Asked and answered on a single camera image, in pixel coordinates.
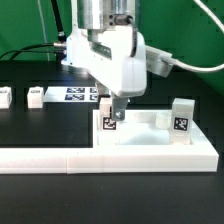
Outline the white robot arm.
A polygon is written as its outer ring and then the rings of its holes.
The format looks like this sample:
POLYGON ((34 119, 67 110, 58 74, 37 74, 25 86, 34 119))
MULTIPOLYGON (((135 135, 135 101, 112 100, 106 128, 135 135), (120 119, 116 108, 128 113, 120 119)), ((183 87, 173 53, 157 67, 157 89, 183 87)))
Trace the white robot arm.
POLYGON ((112 98, 111 117, 125 119, 128 99, 147 86, 145 41, 135 25, 135 0, 71 0, 72 32, 63 63, 97 81, 112 98))

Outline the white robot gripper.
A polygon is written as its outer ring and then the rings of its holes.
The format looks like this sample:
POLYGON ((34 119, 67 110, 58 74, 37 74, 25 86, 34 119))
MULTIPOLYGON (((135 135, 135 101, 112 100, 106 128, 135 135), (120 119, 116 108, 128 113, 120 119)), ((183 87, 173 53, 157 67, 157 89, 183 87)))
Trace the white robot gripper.
POLYGON ((97 80, 95 86, 99 97, 109 97, 109 90, 113 92, 111 117, 114 121, 123 121, 128 104, 128 99, 124 97, 141 96, 147 86, 144 37, 137 33, 134 57, 130 56, 130 26, 116 26, 113 31, 105 31, 101 40, 101 43, 89 42, 75 27, 67 39, 65 63, 91 74, 97 80))

